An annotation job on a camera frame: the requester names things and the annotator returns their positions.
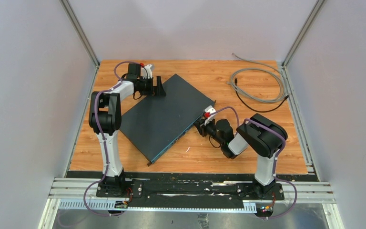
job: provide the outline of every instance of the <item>wood grain surface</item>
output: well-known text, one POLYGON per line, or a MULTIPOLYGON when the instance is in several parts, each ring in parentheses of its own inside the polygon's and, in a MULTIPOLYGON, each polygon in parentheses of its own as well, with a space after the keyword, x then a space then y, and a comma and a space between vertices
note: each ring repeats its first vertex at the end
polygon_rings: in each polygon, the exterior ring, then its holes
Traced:
MULTIPOLYGON (((188 83, 200 90, 212 100, 216 100, 215 108, 233 106, 241 121, 251 117, 254 112, 245 107, 236 97, 234 90, 227 84, 231 74, 246 67, 268 69, 257 64, 243 61, 145 61, 144 64, 154 64, 154 75, 160 75, 165 82, 175 73, 188 83)), ((102 61, 94 86, 94 91, 108 89, 116 84, 117 79, 113 69, 119 60, 102 61)), ((275 61, 263 61, 277 66, 275 61)), ((127 72, 127 64, 121 65, 117 73, 121 76, 127 72)), ((237 75, 238 85, 248 93, 264 99, 275 98, 279 86, 275 79, 267 73, 246 71, 237 75)), ((253 108, 268 110, 277 104, 262 104, 254 100, 244 100, 253 108)), ((122 114, 128 111, 139 100, 132 96, 126 98, 121 105, 122 114)), ((287 146, 278 159, 277 172, 281 174, 307 173, 301 147, 298 142, 294 122, 288 107, 284 104, 277 110, 263 114, 281 125, 288 133, 287 146)), ((75 147, 70 170, 102 170, 102 155, 96 134, 89 127, 88 113, 85 115, 83 126, 75 147)), ((225 110, 217 115, 218 119, 226 118, 232 126, 236 118, 231 110, 225 110)), ((245 150, 236 159, 226 158, 220 149, 213 148, 207 137, 201 137, 195 127, 192 127, 172 148, 160 157, 153 165, 147 166, 148 161, 138 149, 119 132, 119 151, 125 171, 131 172, 190 172, 190 173, 255 173, 257 154, 252 148, 245 150)))

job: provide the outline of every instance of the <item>white wall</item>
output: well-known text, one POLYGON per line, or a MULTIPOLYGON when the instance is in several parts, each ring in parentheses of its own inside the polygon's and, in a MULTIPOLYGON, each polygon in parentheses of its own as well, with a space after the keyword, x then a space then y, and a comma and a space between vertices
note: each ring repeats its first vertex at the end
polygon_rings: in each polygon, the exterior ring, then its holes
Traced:
POLYGON ((70 0, 104 59, 284 60, 316 0, 70 0))
POLYGON ((94 67, 57 0, 0 0, 0 228, 36 228, 94 67))
POLYGON ((345 227, 366 228, 366 1, 328 0, 288 70, 345 227))

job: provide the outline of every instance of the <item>black rectangular board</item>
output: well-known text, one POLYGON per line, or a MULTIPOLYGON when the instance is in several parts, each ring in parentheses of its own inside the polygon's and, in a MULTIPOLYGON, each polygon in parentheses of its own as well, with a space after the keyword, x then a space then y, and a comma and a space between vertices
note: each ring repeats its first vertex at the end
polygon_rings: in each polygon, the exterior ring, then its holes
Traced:
POLYGON ((147 96, 122 115, 121 132, 155 163, 215 102, 177 74, 163 83, 165 97, 147 96))

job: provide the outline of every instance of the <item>gray hose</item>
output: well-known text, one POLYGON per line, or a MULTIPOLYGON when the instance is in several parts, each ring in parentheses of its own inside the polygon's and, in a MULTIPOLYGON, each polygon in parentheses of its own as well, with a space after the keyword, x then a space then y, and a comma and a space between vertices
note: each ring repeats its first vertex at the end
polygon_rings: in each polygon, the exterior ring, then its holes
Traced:
POLYGON ((265 70, 265 69, 261 69, 261 68, 243 68, 243 69, 240 69, 240 70, 234 72, 231 75, 231 78, 229 78, 229 84, 231 85, 231 87, 235 91, 237 91, 239 94, 243 95, 246 98, 254 99, 256 101, 259 101, 259 102, 262 102, 262 103, 267 103, 267 104, 276 103, 276 102, 282 101, 285 98, 285 96, 288 94, 288 89, 287 89, 287 85, 285 84, 285 80, 284 80, 283 76, 280 77, 281 74, 280 74, 280 71, 278 69, 274 68, 271 65, 262 63, 262 62, 250 61, 250 60, 243 59, 243 58, 237 56, 235 53, 232 53, 232 55, 234 57, 238 58, 239 60, 246 61, 246 62, 250 62, 250 63, 261 64, 261 65, 267 66, 269 68, 272 68, 272 69, 274 69, 274 70, 276 70, 278 72, 278 75, 277 75, 277 74, 275 74, 275 73, 273 73, 271 71, 268 71, 268 70, 265 70), (277 81, 278 85, 280 86, 280 93, 279 93, 279 95, 275 99, 260 99, 260 98, 257 98, 257 97, 254 97, 254 96, 248 94, 247 92, 245 92, 244 90, 242 90, 242 88, 240 88, 239 86, 235 85, 234 80, 236 78, 236 75, 238 73, 241 73, 241 72, 244 72, 244 71, 248 71, 248 70, 262 71, 262 72, 268 73, 272 77, 274 77, 275 80, 277 81))

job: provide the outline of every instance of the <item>wooden table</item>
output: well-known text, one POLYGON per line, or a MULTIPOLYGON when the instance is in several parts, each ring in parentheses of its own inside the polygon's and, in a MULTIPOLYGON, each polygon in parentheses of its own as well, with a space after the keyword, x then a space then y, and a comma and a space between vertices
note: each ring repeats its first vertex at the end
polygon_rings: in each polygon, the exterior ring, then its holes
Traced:
MULTIPOLYGON (((212 100, 216 100, 215 108, 233 106, 241 120, 251 117, 254 112, 245 107, 236 97, 234 90, 226 82, 230 75, 242 68, 267 67, 243 61, 145 61, 144 64, 155 65, 154 75, 160 75, 165 82, 175 73, 196 87, 212 100)), ((97 75, 94 91, 108 89, 117 82, 113 69, 119 60, 102 61, 97 75)), ((275 61, 264 63, 277 66, 275 61)), ((121 76, 127 72, 127 64, 121 65, 117 73, 121 76)), ((254 96, 272 99, 278 95, 279 87, 275 79, 263 72, 246 71, 237 75, 238 85, 254 96)), ((244 99, 251 107, 269 110, 277 104, 262 104, 254 100, 244 99)), ((140 100, 126 98, 121 105, 122 114, 140 100)), ((88 111, 75 147, 70 170, 102 170, 102 155, 98 139, 89 127, 88 111)), ((278 159, 277 172, 281 174, 307 173, 303 154, 298 141, 294 122, 288 107, 284 104, 277 110, 263 114, 281 125, 288 133, 287 146, 278 159)), ((233 125, 236 118, 231 110, 217 115, 218 119, 226 118, 233 125)), ((153 165, 147 166, 147 159, 138 149, 119 132, 119 151, 125 171, 130 172, 188 172, 188 173, 255 173, 257 154, 249 147, 236 159, 226 158, 220 149, 213 148, 207 137, 201 137, 192 127, 172 148, 153 165)))

